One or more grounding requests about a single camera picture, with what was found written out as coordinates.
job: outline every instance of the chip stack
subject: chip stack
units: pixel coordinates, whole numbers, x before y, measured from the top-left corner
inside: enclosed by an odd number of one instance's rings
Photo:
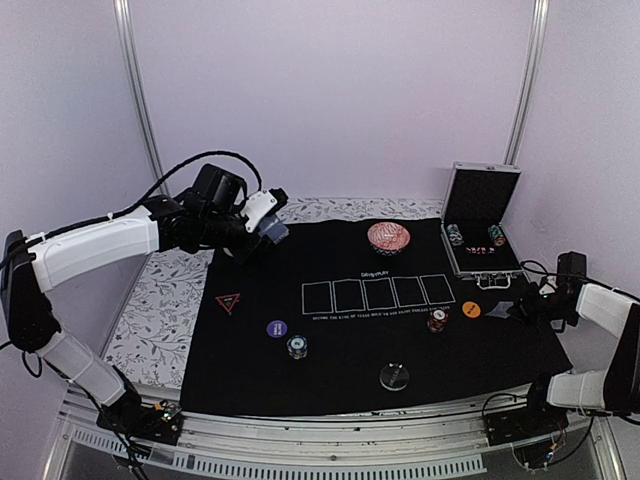
[[[301,335],[295,335],[287,342],[287,350],[294,360],[302,360],[307,356],[307,339]]]
[[[444,310],[434,310],[429,316],[427,327],[429,327],[429,330],[433,333],[440,333],[444,330],[444,326],[448,320],[449,315],[447,315]]]
[[[489,237],[491,237],[491,241],[496,247],[501,247],[507,243],[507,238],[504,236],[499,225],[491,225],[489,227]]]
[[[460,233],[460,228],[455,223],[452,223],[447,227],[447,236],[449,237],[449,242],[454,247],[460,247],[464,245],[464,239],[462,238],[462,233]]]

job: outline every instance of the bowl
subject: bowl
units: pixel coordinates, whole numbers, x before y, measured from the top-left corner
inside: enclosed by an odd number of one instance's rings
[[[394,222],[379,222],[367,232],[373,250],[387,257],[397,255],[409,245],[411,235],[402,225]]]

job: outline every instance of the aluminum frame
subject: aluminum frame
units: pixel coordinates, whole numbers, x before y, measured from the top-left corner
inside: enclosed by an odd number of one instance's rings
[[[142,77],[140,75],[140,64],[138,63],[138,54],[133,38],[129,0],[114,0],[113,3],[116,13],[116,23],[118,25],[118,35],[120,37],[120,46],[122,47],[122,56],[129,77],[129,86],[131,87],[138,122],[142,130],[142,136],[144,137],[149,166],[151,167],[151,173],[154,179],[158,180],[164,175],[164,169],[160,161],[158,146],[151,126],[151,117],[149,116],[149,109],[147,108],[147,101],[142,88]],[[166,184],[160,185],[159,190],[163,195],[171,196],[169,187]]]
[[[538,75],[538,67],[542,56],[548,12],[549,0],[535,0],[524,77],[522,78],[518,107],[507,144],[507,151],[503,162],[504,165],[515,165],[518,152],[520,151],[527,114],[529,113],[529,106],[531,105],[531,98],[533,96],[533,86]]]
[[[145,403],[179,398],[178,390],[143,385],[139,390]],[[523,386],[511,389],[510,393],[522,395],[526,391],[527,386]],[[351,471],[351,478],[361,478],[362,472],[372,466],[378,471],[403,471],[420,465],[451,465],[459,463],[458,460],[510,449],[512,444],[488,445],[481,419],[481,407],[487,397],[324,417],[222,417],[185,412],[184,429],[177,446],[140,443],[153,448],[151,464],[185,473],[207,475],[210,465],[226,464],[247,469],[281,470],[283,467],[300,472],[325,472],[327,478],[330,472],[335,476],[337,471]],[[486,411],[518,408],[524,404],[521,399],[496,398]],[[84,393],[70,386],[59,413],[61,426],[45,480],[60,478],[71,441],[102,451],[110,446],[108,453],[123,455],[115,436],[96,427],[96,417],[97,412]],[[588,421],[570,414],[568,430],[584,428]],[[548,438],[552,435],[514,442],[513,446]],[[626,476],[607,419],[596,419],[591,440],[592,455],[603,478],[624,480]]]

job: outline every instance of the purple poker chip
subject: purple poker chip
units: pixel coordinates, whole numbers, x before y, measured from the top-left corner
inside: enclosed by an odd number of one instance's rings
[[[287,334],[287,324],[282,320],[274,320],[267,325],[267,333],[272,338],[280,338]]]

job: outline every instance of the table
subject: table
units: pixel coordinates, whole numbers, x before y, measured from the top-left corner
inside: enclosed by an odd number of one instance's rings
[[[290,225],[289,238],[238,265],[218,251],[209,267],[180,403],[203,414],[310,416],[380,411],[457,400],[518,387],[540,374],[570,370],[549,325],[480,315],[515,301],[511,288],[481,290],[453,274],[440,219],[395,220],[411,235],[393,257],[376,253],[367,231],[379,219]],[[222,298],[240,301],[232,315]],[[443,332],[429,312],[449,315]],[[275,321],[286,335],[267,333]],[[302,335],[308,355],[296,361],[287,340]],[[381,369],[399,362],[402,391],[380,385]]]
[[[294,199],[281,217],[289,223],[330,218],[420,219],[437,217],[440,208],[439,202],[423,200]],[[179,398],[210,259],[210,252],[191,256],[171,251],[151,256],[105,350],[106,360],[138,384],[147,403]],[[523,394],[526,386],[509,391]],[[187,473],[192,474],[187,478],[272,479],[282,472],[282,478],[289,479],[377,480],[445,478],[435,473],[464,466],[465,471],[451,472],[446,478],[474,473],[486,479],[530,478],[513,461],[509,445],[488,446],[479,414],[486,397],[316,418],[186,414],[178,446],[156,445],[147,473],[154,479],[184,478]],[[491,405],[491,409],[514,406],[504,398]],[[131,478],[109,458],[111,454],[122,456],[122,452],[111,433],[95,426],[96,416],[89,400],[70,387],[60,410],[46,479]],[[570,422],[569,435],[579,438],[586,422],[576,416]],[[625,478],[606,419],[596,420],[585,447],[570,461],[539,472],[536,478]]]

